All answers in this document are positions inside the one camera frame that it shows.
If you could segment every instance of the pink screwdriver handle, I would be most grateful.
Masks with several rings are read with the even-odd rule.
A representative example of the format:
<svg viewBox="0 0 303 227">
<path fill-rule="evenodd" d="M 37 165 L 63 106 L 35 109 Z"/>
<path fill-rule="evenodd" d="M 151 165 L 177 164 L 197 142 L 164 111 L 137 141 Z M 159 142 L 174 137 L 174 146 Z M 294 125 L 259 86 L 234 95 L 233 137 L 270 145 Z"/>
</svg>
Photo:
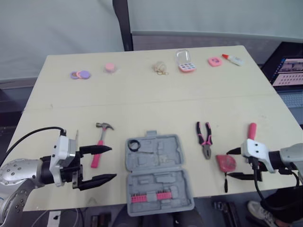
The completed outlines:
<svg viewBox="0 0 303 227">
<path fill-rule="evenodd" d="M 248 139 L 255 140 L 257 124 L 251 123 L 248 129 Z"/>
<path fill-rule="evenodd" d="M 103 140 L 99 140 L 98 145 L 99 146 L 103 145 Z M 90 167 L 91 168 L 98 168 L 100 158 L 101 158 L 101 154 L 94 155 L 93 161 L 91 162 Z"/>
</svg>

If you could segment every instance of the purple disc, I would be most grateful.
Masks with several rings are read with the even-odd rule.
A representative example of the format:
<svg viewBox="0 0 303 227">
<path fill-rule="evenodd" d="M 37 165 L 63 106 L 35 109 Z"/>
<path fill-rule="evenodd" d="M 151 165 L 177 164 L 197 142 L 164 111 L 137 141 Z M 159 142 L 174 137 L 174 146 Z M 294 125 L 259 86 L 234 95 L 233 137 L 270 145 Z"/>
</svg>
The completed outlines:
<svg viewBox="0 0 303 227">
<path fill-rule="evenodd" d="M 79 76 L 82 77 L 82 79 L 88 79 L 90 78 L 90 73 L 88 71 L 83 70 L 79 72 Z"/>
<path fill-rule="evenodd" d="M 71 72 L 71 73 L 70 73 L 70 77 L 71 77 L 72 79 L 79 79 L 79 77 L 77 77 L 76 73 L 77 73 L 77 72 Z"/>
</svg>

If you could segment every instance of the wooden table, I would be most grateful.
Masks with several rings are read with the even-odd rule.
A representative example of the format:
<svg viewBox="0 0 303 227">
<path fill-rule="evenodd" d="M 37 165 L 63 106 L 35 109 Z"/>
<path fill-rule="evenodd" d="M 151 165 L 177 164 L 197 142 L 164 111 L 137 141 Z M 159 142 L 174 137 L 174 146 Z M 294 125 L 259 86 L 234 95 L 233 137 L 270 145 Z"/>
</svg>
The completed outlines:
<svg viewBox="0 0 303 227">
<path fill-rule="evenodd" d="M 292 114 L 243 46 L 189 49 L 197 70 L 182 73 L 175 62 L 176 50 L 91 53 L 48 56 L 35 84 L 11 144 L 24 134 L 45 126 L 61 126 L 74 138 L 79 130 L 79 146 L 95 144 L 100 137 L 96 122 L 107 122 L 105 144 L 113 148 L 103 154 L 99 168 L 91 169 L 91 156 L 81 161 L 84 178 L 117 173 L 105 185 L 80 192 L 71 184 L 54 184 L 33 190 L 25 210 L 66 209 L 126 202 L 125 140 L 158 134 L 177 134 L 181 140 L 193 195 L 224 193 L 224 174 L 219 171 L 216 154 L 240 146 L 247 138 L 248 125 L 256 122 L 256 140 L 278 150 L 302 142 L 303 133 Z M 241 67 L 223 60 L 211 67 L 207 58 L 227 53 L 245 61 Z M 157 75 L 152 65 L 164 61 L 169 75 Z M 103 71 L 113 62 L 118 71 Z M 88 80 L 72 80 L 71 71 L 88 70 Z M 209 121 L 212 127 L 212 158 L 205 160 L 197 142 L 195 123 Z M 32 135 L 9 155 L 37 159 L 50 155 L 59 133 L 45 131 Z M 238 172 L 252 173 L 237 156 Z M 295 185 L 291 175 L 263 173 L 261 190 Z M 255 191 L 252 181 L 229 177 L 229 192 Z"/>
</svg>

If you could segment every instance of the gray tool case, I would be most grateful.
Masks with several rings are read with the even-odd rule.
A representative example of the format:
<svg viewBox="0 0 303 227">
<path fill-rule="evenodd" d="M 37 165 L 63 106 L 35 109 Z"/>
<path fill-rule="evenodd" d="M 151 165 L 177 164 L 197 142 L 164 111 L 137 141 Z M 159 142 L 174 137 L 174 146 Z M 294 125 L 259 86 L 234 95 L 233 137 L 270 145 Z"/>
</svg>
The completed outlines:
<svg viewBox="0 0 303 227">
<path fill-rule="evenodd" d="M 140 143 L 137 151 L 129 149 L 132 140 Z M 131 143 L 130 148 L 135 150 L 138 144 Z M 184 158 L 177 135 L 147 131 L 146 137 L 128 139 L 125 149 L 126 168 L 131 171 L 126 182 L 129 216 L 194 208 L 188 174 L 181 167 Z"/>
</svg>

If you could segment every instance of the glue bottle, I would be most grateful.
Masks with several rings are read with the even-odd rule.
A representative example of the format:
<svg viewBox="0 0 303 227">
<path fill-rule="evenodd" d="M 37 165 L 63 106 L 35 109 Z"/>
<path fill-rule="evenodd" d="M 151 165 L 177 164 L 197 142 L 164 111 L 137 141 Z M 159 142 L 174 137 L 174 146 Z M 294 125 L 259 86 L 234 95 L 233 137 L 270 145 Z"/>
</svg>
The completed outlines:
<svg viewBox="0 0 303 227">
<path fill-rule="evenodd" d="M 227 60 L 229 60 L 230 62 L 236 64 L 236 65 L 243 65 L 244 61 L 240 58 L 231 56 L 231 55 L 227 55 L 227 54 L 222 54 L 222 57 L 226 58 Z"/>
</svg>

